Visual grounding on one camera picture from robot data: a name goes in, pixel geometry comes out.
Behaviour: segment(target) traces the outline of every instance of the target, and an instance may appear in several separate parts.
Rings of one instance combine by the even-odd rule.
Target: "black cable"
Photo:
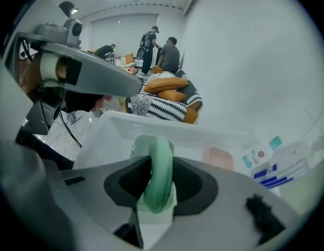
[[[77,120],[75,120],[73,123],[70,123],[70,124],[75,124],[75,123],[77,123],[79,120],[81,119],[81,116],[77,119]]]
[[[82,145],[79,143],[79,141],[75,138],[75,136],[72,134],[72,132],[70,131],[69,127],[66,125],[66,123],[64,122],[64,119],[63,119],[63,115],[62,115],[62,112],[60,111],[59,112],[59,117],[61,118],[62,122],[63,122],[63,125],[65,126],[66,130],[68,131],[68,133],[70,134],[70,136],[73,138],[73,140],[77,143],[77,145],[79,146],[79,148],[82,147]]]
[[[24,49],[25,54],[27,55],[27,58],[32,61],[32,57],[29,53],[29,43],[27,39],[22,40],[22,47]]]

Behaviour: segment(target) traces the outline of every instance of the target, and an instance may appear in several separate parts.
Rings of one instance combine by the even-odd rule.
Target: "gray plastic surface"
[[[84,251],[138,250],[112,234],[119,225],[129,222],[132,209],[115,205],[103,187],[109,174],[139,159],[59,172],[53,161],[43,161],[43,166],[39,156],[29,148],[15,143],[0,144],[0,184],[21,220],[57,249],[74,246],[75,250]],[[266,188],[244,175],[182,160],[214,176],[219,194],[201,214],[176,216],[152,251],[256,248],[261,235],[244,206],[246,198],[254,193],[262,195],[264,202],[272,206],[273,213],[291,235],[289,226],[296,225],[299,216]],[[69,186],[64,182],[77,176],[85,180]]]
[[[28,39],[28,42],[31,44],[35,41],[38,42],[58,42],[61,44],[68,45],[70,47],[78,48],[77,45],[66,42],[68,37],[68,31],[61,26],[58,26],[59,31],[51,30],[50,28],[46,28],[46,25],[41,25],[39,28],[41,32],[47,34],[48,36],[38,35],[36,33],[27,33],[27,32],[17,32],[15,38],[13,40],[13,45],[10,50],[11,57],[7,60],[6,65],[9,68],[10,73],[14,77],[15,81],[19,83],[20,75],[19,75],[19,55],[20,55],[20,46],[23,38]]]
[[[104,180],[112,172],[141,158],[65,171],[62,176],[64,179],[74,176],[83,176],[86,179],[70,185],[70,192],[89,216],[112,232],[121,222],[129,220],[130,211],[127,212],[126,208],[111,201],[103,189]],[[239,251],[256,248],[261,233],[255,228],[253,216],[245,207],[246,198],[252,197],[254,193],[263,196],[263,201],[272,206],[273,213],[285,226],[298,220],[299,216],[290,206],[249,177],[197,161],[181,159],[215,177],[219,193],[202,213],[174,217],[169,230],[151,250]]]
[[[47,107],[46,111],[44,111],[43,106],[44,104],[41,99],[34,102],[34,105],[27,115],[28,125],[25,126],[26,129],[38,135],[48,134],[52,122],[48,123],[46,116],[48,117],[48,119],[51,119],[49,117],[54,116],[56,111],[56,108],[52,107]]]
[[[45,43],[41,48],[82,63],[76,85],[66,83],[67,90],[120,97],[131,97],[141,90],[142,83],[136,76],[95,55],[58,43]]]
[[[40,25],[36,31],[38,35],[52,38],[55,41],[66,42],[69,36],[69,31],[66,27],[55,24]]]
[[[55,122],[57,116],[55,116],[56,112],[60,111],[60,107],[62,104],[62,99],[57,95],[50,94],[46,95],[42,99],[42,110],[44,114],[44,119],[49,127]]]

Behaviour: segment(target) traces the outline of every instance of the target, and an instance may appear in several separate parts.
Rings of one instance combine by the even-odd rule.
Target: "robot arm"
[[[28,129],[34,134],[47,134],[59,110],[90,111],[103,95],[130,97],[141,89],[136,77],[79,48],[82,27],[52,0],[36,0],[8,43],[3,61],[17,83],[21,43],[28,42],[39,52],[36,70],[41,81],[29,94],[33,107],[27,116]]]

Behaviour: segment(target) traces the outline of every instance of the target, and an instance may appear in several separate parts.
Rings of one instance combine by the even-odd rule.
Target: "man in gray shirt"
[[[158,61],[157,66],[165,71],[176,73],[179,68],[180,54],[176,48],[177,39],[169,37],[166,41],[166,45],[161,50],[161,57]]]

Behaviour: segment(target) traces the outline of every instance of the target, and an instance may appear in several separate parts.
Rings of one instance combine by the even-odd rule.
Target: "white wall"
[[[324,110],[324,46],[295,0],[198,0],[183,50],[204,100],[199,124],[287,144]]]
[[[158,14],[126,14],[94,21],[91,23],[91,48],[114,43],[115,53],[136,56],[143,34],[149,31],[147,27],[157,24],[157,18]]]
[[[183,16],[183,11],[178,8],[153,5],[118,7],[95,13],[81,19],[80,21],[83,23],[83,25],[86,25],[96,20],[124,14],[159,14],[157,26],[160,30],[160,33],[157,34],[157,43],[164,45],[167,38],[173,36],[177,38],[177,47],[179,48],[179,50],[181,50],[186,18]]]

